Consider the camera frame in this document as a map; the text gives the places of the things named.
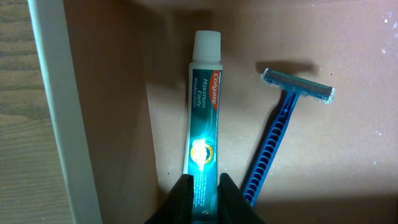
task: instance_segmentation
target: cardboard surface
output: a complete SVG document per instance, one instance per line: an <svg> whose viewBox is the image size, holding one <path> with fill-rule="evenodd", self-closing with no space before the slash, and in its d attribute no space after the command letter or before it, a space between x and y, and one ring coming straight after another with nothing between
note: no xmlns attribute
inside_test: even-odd
<svg viewBox="0 0 398 224"><path fill-rule="evenodd" d="M227 172L237 185L280 98L278 88L259 81L266 67L336 88L331 105L299 99L259 196L257 209L264 219L396 220L398 3L151 3L158 11L167 8L162 13L169 34L152 37L162 40L163 47L170 44L170 51L150 57L162 59L154 59L151 66L163 78L147 82L158 181L164 192L182 171L192 52L188 48L193 47L195 29L213 29L221 32L224 65L219 172ZM186 24L192 31L184 29ZM291 217L281 216L282 210Z"/></svg>
<svg viewBox="0 0 398 224"><path fill-rule="evenodd" d="M81 112L103 223L144 223L158 186L135 9L64 1Z"/></svg>

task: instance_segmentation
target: razor head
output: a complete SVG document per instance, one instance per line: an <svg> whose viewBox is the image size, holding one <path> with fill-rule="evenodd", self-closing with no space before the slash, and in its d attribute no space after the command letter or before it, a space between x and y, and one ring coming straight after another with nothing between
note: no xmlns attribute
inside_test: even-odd
<svg viewBox="0 0 398 224"><path fill-rule="evenodd" d="M294 91L302 96L318 98L321 103L329 104L335 96L335 89L303 78L287 75L267 68L261 75L261 80L268 85L281 87L286 91Z"/></svg>

